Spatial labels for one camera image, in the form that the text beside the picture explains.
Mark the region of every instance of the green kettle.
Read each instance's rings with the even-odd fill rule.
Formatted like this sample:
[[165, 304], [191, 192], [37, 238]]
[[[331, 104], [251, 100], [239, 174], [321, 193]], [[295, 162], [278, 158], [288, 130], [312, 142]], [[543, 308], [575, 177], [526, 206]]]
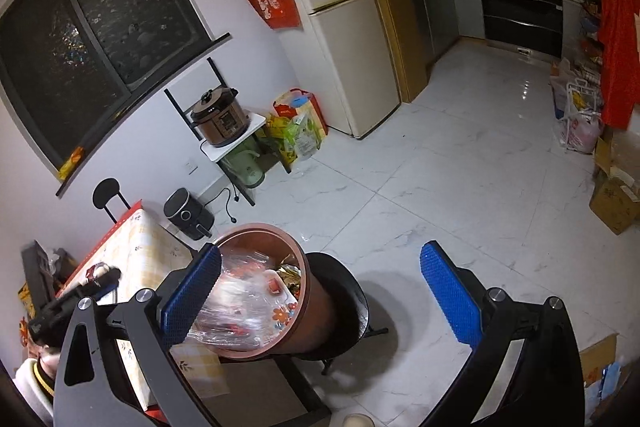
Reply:
[[228, 154], [222, 161], [247, 188], [255, 188], [264, 181], [264, 172], [254, 158], [260, 156], [257, 152], [245, 149], [235, 154]]

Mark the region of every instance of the brown trash bin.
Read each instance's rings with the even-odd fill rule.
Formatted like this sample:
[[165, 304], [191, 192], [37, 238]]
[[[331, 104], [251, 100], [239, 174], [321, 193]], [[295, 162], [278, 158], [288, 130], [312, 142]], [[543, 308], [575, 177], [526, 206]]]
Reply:
[[257, 251], [270, 257], [276, 265], [286, 260], [287, 264], [300, 268], [302, 279], [296, 313], [269, 344], [250, 351], [209, 346], [210, 349], [226, 359], [253, 360], [267, 355], [306, 353], [327, 340], [335, 326], [334, 304], [309, 270], [302, 248], [288, 233], [265, 223], [248, 223], [224, 233], [214, 244], [223, 255], [231, 247]]

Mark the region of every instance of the electric pressure cooker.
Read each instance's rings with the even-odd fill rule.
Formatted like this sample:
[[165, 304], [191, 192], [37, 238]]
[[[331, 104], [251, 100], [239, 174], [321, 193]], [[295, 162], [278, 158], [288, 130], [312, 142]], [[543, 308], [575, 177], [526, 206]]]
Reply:
[[209, 89], [193, 106], [193, 126], [213, 147], [224, 147], [249, 127], [249, 117], [236, 100], [238, 91], [228, 87]]

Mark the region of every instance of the white wall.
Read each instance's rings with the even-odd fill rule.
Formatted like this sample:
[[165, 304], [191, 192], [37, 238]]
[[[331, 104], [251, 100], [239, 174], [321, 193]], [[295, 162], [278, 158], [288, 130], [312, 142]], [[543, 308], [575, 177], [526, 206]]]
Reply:
[[[0, 0], [0, 12], [10, 1]], [[280, 41], [246, 0], [193, 1], [214, 36], [229, 31], [234, 37], [212, 56], [227, 82], [240, 91], [243, 105], [267, 108], [274, 97], [297, 85]], [[188, 76], [181, 81], [188, 82]], [[198, 165], [191, 175], [182, 167], [188, 158]], [[164, 200], [176, 188], [197, 194], [220, 175], [159, 91], [116, 129], [58, 199], [58, 181], [0, 104], [0, 223], [45, 248], [62, 247], [82, 258], [106, 233], [111, 222], [91, 203], [94, 187], [103, 178], [117, 178], [131, 203], [142, 198], [147, 208], [161, 214]], [[113, 205], [114, 212], [120, 212], [117, 201]], [[0, 263], [4, 271], [4, 261]], [[22, 278], [15, 266], [7, 269]]]
[[18, 325], [25, 313], [18, 299], [18, 290], [24, 283], [24, 277], [16, 277], [16, 274], [22, 274], [20, 250], [28, 242], [0, 225], [0, 360], [11, 376], [22, 362]]

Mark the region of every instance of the white refrigerator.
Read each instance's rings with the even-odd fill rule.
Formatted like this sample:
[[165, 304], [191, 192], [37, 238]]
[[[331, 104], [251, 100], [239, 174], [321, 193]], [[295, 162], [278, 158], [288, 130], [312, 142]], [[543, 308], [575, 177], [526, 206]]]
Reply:
[[328, 126], [364, 137], [400, 100], [375, 0], [295, 0], [302, 28], [277, 30]]

